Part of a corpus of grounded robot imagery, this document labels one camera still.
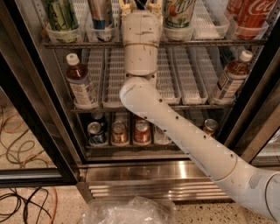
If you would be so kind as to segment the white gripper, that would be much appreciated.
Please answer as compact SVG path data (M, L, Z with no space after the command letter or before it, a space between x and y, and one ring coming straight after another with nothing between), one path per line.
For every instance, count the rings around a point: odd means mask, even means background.
M159 46L162 33L162 0L147 0L147 10L136 10L134 0L119 0L122 18L122 42L124 46Z

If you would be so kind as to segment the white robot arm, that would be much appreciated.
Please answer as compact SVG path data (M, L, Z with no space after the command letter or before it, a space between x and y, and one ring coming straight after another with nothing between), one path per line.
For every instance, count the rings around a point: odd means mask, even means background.
M280 222L280 172L256 168L175 112L147 78L158 71L162 0L143 10L119 0L125 82L122 105L158 126L233 201Z

